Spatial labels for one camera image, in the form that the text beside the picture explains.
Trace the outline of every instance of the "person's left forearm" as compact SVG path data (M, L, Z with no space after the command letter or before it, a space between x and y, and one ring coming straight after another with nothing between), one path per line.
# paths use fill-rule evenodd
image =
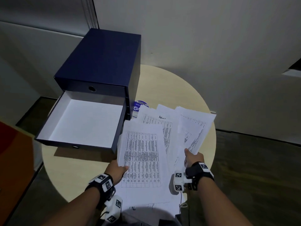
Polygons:
M97 188L87 189L57 212L43 226L84 226L93 216L99 202Z

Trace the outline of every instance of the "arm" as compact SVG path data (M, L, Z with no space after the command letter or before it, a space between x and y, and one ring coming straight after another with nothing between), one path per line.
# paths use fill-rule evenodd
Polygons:
M204 156L201 153L194 155L185 149L185 155L188 167L195 162L204 162ZM252 225L211 178L202 177L198 183L197 192L209 226Z
M113 160L107 167L105 173L111 175L113 183L120 182L128 166L119 167L117 160ZM73 201L66 204L43 226L84 226L93 216L99 202L100 193L97 188L87 189Z

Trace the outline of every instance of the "box top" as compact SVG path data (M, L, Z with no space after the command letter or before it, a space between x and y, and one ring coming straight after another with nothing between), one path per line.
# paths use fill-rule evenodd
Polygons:
M90 29L55 78L128 86L141 35Z

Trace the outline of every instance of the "floor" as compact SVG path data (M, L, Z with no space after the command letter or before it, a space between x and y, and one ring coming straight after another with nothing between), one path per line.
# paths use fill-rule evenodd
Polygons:
M18 125L36 134L53 104L41 98ZM216 138L211 170L246 217L254 225L301 225L301 148L223 131ZM42 167L7 225L38 226L65 203Z

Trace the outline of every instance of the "person's left hand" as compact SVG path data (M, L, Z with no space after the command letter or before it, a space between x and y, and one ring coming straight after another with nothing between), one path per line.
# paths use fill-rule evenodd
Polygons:
M107 166L105 173L111 175L113 184L116 185L122 179L122 175L129 169L128 166L119 167L117 160L113 160Z

